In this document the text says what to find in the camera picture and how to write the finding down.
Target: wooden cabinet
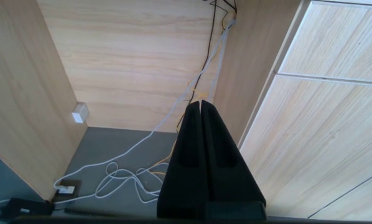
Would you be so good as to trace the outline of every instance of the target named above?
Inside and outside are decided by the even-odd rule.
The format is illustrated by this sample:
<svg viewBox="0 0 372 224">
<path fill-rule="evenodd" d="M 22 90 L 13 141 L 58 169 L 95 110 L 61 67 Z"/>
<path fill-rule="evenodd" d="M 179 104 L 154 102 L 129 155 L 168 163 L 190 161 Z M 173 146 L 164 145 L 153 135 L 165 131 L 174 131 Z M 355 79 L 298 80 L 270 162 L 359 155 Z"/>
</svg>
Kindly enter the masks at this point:
<svg viewBox="0 0 372 224">
<path fill-rule="evenodd" d="M 276 76 L 241 153 L 269 215 L 309 217 L 372 175 L 372 85 Z"/>
<path fill-rule="evenodd" d="M 372 81 L 372 6 L 312 2 L 279 73 Z"/>
<path fill-rule="evenodd" d="M 266 45 L 266 37 L 244 43 L 262 46 L 259 52 L 251 49 L 246 55 L 226 48 L 231 60 L 224 61 L 217 96 L 227 98 L 217 98 L 224 105 L 219 111 L 239 140 L 268 215 L 372 220 L 369 4 L 301 1 L 287 32 L 278 33 L 281 46 Z M 248 34 L 252 23 L 238 20 L 233 32 Z M 254 28 L 262 36 L 268 33 Z M 227 46 L 238 43 L 232 35 Z M 268 68 L 265 63 L 251 66 L 273 49 L 276 57 L 266 60 L 270 69 L 262 69 Z M 221 93 L 220 86 L 232 86 L 231 94 L 228 89 Z M 242 114 L 249 115 L 248 121 L 237 116 Z"/>
<path fill-rule="evenodd" d="M 352 189 L 347 197 L 340 198 L 312 216 L 314 219 L 328 217 L 334 220 L 372 221 L 372 177 Z"/>
</svg>

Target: cabinet door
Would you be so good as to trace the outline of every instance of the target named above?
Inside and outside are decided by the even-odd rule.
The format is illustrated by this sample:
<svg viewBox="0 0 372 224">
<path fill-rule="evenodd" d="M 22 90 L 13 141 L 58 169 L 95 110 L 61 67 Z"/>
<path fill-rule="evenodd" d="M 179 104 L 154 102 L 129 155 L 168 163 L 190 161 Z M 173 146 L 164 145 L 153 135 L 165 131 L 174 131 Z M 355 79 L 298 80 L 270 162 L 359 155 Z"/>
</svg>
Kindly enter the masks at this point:
<svg viewBox="0 0 372 224">
<path fill-rule="evenodd" d="M 372 178 L 319 211 L 312 218 L 372 221 Z"/>
<path fill-rule="evenodd" d="M 279 73 L 372 81 L 372 6 L 312 2 Z"/>
<path fill-rule="evenodd" d="M 268 215 L 311 216 L 372 175 L 372 85 L 277 75 L 241 153 Z"/>
</svg>

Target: wooden wall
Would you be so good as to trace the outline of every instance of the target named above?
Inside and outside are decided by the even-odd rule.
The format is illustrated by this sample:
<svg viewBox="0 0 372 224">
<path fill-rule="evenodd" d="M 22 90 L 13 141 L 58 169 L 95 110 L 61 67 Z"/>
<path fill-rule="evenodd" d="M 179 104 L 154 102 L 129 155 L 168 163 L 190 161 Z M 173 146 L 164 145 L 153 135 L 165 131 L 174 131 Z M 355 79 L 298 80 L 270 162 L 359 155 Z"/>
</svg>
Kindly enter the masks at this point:
<svg viewBox="0 0 372 224">
<path fill-rule="evenodd" d="M 64 175 L 86 130 L 35 0 L 0 0 L 0 158 L 42 198 Z"/>
<path fill-rule="evenodd" d="M 214 100 L 236 143 L 245 138 L 257 102 L 273 78 L 272 66 L 289 27 L 303 6 L 300 0 L 239 0 L 237 4 L 237 21 L 229 34 Z"/>
<path fill-rule="evenodd" d="M 88 105 L 89 126 L 152 130 L 204 63 L 214 8 L 209 1 L 38 2 L 77 100 Z M 216 10 L 213 44 L 224 14 Z M 217 59 L 198 91 L 208 93 Z M 160 130 L 175 132 L 186 105 L 179 104 Z"/>
</svg>

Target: yellow cable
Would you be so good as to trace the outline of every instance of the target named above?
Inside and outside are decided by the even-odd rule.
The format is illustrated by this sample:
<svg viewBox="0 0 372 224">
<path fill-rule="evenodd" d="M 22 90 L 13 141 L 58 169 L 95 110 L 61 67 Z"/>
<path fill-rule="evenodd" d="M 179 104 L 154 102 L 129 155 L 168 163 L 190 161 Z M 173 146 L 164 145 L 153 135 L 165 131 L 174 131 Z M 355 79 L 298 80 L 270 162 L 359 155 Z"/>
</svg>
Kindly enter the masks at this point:
<svg viewBox="0 0 372 224">
<path fill-rule="evenodd" d="M 220 46 L 219 46 L 218 50 L 215 52 L 215 55 L 214 55 L 212 58 L 215 58 L 216 54 L 218 53 L 219 49 L 221 49 L 221 47 L 222 47 L 222 42 L 220 42 Z M 199 100 L 201 97 L 208 97 L 208 96 L 207 96 L 207 93 L 200 93 L 199 91 L 197 91 L 197 90 L 194 89 L 194 88 L 192 88 L 191 90 L 193 90 L 195 93 L 198 94 L 198 97 L 195 99 L 194 102 L 196 102 L 197 100 Z M 182 117 L 184 116 L 184 114 L 185 114 L 185 113 L 183 113 L 183 114 L 179 117 L 179 119 L 177 120 L 176 123 L 178 123 L 178 122 L 182 119 Z M 156 162 L 156 163 L 154 164 L 154 166 L 157 165 L 157 164 L 159 164 L 159 163 L 161 163 L 161 162 L 164 162 L 165 160 L 167 160 L 168 158 L 170 158 L 170 157 L 172 156 L 172 153 L 173 153 L 174 148 L 175 148 L 175 143 L 176 143 L 176 140 L 175 140 L 174 144 L 172 145 L 172 149 L 171 149 L 171 152 L 169 153 L 169 155 L 168 155 L 167 157 L 165 157 L 164 159 L 160 160 L 159 162 Z M 162 174 L 162 175 L 165 175 L 165 173 L 163 173 L 163 172 L 151 172 L 151 173 L 152 173 L 152 174 Z"/>
<path fill-rule="evenodd" d="M 151 172 L 152 174 L 161 174 L 161 175 L 165 175 L 165 173 L 163 172 Z"/>
<path fill-rule="evenodd" d="M 161 163 L 161 162 L 164 162 L 165 160 L 167 160 L 168 158 L 170 158 L 172 156 L 172 152 L 174 151 L 174 148 L 175 148 L 175 143 L 176 143 L 176 140 L 174 142 L 174 144 L 172 145 L 172 149 L 171 149 L 171 152 L 169 153 L 169 155 L 167 157 L 165 157 L 164 159 L 160 160 L 159 162 L 156 162 L 153 166 Z"/>
</svg>

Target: black cable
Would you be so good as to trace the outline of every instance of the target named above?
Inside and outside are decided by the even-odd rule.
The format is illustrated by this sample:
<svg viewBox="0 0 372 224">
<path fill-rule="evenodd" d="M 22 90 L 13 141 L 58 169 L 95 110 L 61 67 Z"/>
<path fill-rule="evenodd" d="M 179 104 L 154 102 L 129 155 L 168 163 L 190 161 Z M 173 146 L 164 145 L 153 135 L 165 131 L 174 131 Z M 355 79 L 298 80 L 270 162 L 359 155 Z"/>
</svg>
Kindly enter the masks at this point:
<svg viewBox="0 0 372 224">
<path fill-rule="evenodd" d="M 226 12 L 225 15 L 224 15 L 223 18 L 222 18 L 222 21 L 221 21 L 222 29 L 225 30 L 225 27 L 223 26 L 223 21 L 225 20 L 225 18 L 226 18 L 226 16 L 228 15 L 229 11 L 227 11 L 226 9 L 223 9 L 223 8 L 220 7 L 220 6 L 213 5 L 212 3 L 214 3 L 214 2 L 215 2 L 215 0 L 212 1 L 212 2 L 210 3 L 210 5 L 211 5 L 211 6 L 216 6 L 216 7 L 220 8 L 220 9 L 222 9 L 222 10 L 224 10 L 224 11 Z"/>
<path fill-rule="evenodd" d="M 210 48 L 211 48 L 211 41 L 212 41 L 212 34 L 213 34 L 213 28 L 215 26 L 215 15 L 216 15 L 216 7 L 213 8 L 213 17 L 212 17 L 212 27 L 211 27 L 211 34 L 210 34 L 210 40 L 208 41 L 208 50 L 207 50 L 207 57 L 205 58 L 205 62 L 204 62 L 204 65 L 203 65 L 203 68 L 201 69 L 201 71 L 204 69 L 205 65 L 207 64 L 207 61 L 208 61 L 208 58 L 210 56 Z M 194 89 L 197 88 L 197 85 L 198 85 L 198 82 L 200 81 L 200 78 L 201 78 L 202 74 L 200 74 L 197 78 L 197 81 L 196 81 L 196 84 L 194 85 Z M 191 104 L 192 100 L 194 98 L 194 91 L 192 93 L 192 97 L 190 97 L 189 101 L 188 101 L 188 105 Z M 182 121 L 182 119 L 184 118 L 184 115 L 182 115 L 182 117 L 179 119 L 179 122 L 178 124 L 176 125 L 176 129 L 178 129 L 179 125 L 180 125 L 180 122 Z"/>
<path fill-rule="evenodd" d="M 233 6 L 232 4 L 230 4 L 227 0 L 223 0 L 228 6 L 230 6 L 232 9 L 235 10 L 235 13 L 237 14 L 237 7 L 236 7 L 236 0 L 233 0 L 233 2 L 235 3 L 235 6 Z"/>
</svg>

